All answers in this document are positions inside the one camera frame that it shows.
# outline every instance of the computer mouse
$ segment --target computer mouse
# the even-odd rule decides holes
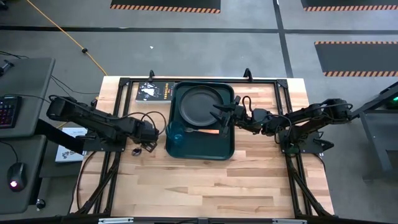
[[[13,192],[20,192],[26,187],[26,165],[21,162],[16,162],[7,172],[8,187]]]

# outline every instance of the hazard tape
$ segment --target hazard tape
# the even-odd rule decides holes
[[[398,44],[396,41],[316,41],[318,44]]]
[[[194,8],[194,7],[167,7],[167,6],[130,6],[113,4],[111,9],[144,10],[144,11],[167,11],[167,12],[198,12],[219,14],[219,9]]]
[[[398,77],[398,71],[323,72],[326,77]]]
[[[305,7],[307,12],[321,11],[368,11],[368,10],[398,10],[397,5],[381,5],[381,6],[315,6]]]

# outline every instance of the wooden table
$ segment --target wooden table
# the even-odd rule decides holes
[[[104,77],[97,109],[113,112],[119,78]],[[293,110],[308,106],[304,80],[287,80]],[[135,83],[129,112],[160,111],[168,118],[170,104],[135,102],[137,86]],[[277,114],[272,85],[240,83],[231,86],[235,95],[250,96],[254,108],[265,108]],[[163,119],[156,114],[151,116],[162,129]],[[235,138],[235,153],[228,161],[170,157],[165,150],[165,133],[159,136],[153,153],[143,151],[139,157],[133,157],[131,151],[138,145],[128,140],[121,157],[112,216],[293,218],[285,158],[274,138],[254,136],[238,128]],[[104,153],[97,153],[86,166],[80,185],[81,204],[98,185],[103,157]],[[314,155],[303,154],[303,164],[309,189],[324,208],[333,213],[322,163]],[[108,190],[104,192],[102,206],[108,196]],[[298,196],[304,212],[301,190]]]

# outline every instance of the keyboard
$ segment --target keyboard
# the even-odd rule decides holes
[[[0,97],[0,129],[15,127],[21,101],[20,96]]]

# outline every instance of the floor mat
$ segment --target floor mat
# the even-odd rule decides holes
[[[398,77],[397,41],[316,41],[327,77]]]
[[[398,10],[397,0],[301,0],[308,12]]]
[[[221,0],[112,0],[111,9],[217,14],[221,11]]]

